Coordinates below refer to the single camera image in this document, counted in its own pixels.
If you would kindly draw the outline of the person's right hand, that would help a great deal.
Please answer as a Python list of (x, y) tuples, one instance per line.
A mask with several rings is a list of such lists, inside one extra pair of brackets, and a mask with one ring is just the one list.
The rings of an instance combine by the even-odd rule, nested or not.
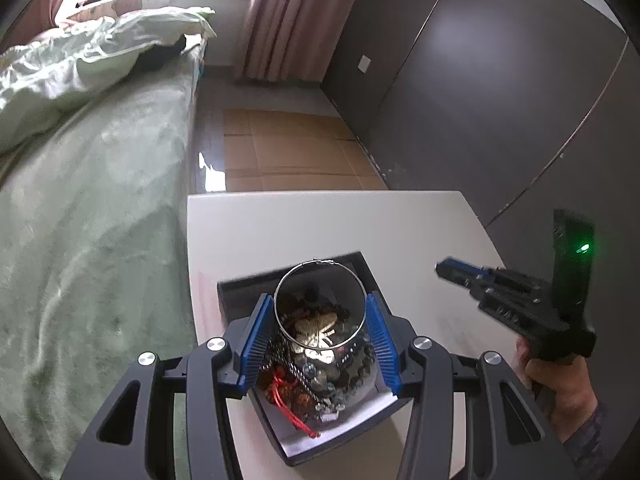
[(527, 388), (533, 383), (555, 393), (548, 419), (562, 442), (566, 442), (592, 417), (598, 407), (587, 361), (578, 356), (572, 364), (543, 361), (532, 357), (530, 344), (522, 337), (515, 343), (515, 373)]

